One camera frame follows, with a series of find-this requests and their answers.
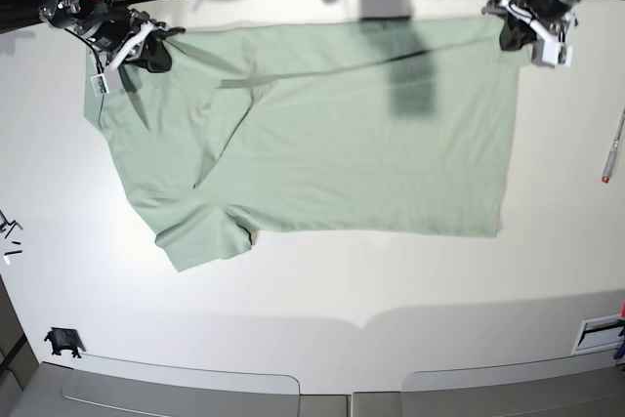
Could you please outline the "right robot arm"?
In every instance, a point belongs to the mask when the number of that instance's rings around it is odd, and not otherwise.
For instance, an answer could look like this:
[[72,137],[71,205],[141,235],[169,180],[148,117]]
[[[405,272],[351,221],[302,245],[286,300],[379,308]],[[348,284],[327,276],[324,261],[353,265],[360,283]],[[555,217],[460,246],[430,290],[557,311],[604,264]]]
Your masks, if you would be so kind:
[[165,73],[172,58],[164,42],[185,32],[146,12],[117,6],[115,0],[44,0],[38,12],[43,22],[69,32],[89,48],[98,73],[124,63]]

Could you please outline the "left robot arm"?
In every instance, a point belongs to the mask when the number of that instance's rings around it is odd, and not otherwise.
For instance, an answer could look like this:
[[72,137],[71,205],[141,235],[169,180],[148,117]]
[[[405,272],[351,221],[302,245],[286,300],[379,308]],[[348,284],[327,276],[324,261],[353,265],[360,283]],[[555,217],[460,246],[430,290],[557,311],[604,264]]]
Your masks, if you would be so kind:
[[565,41],[577,25],[573,8],[582,0],[489,0],[482,12],[504,21],[499,36],[503,51],[516,51],[537,41]]

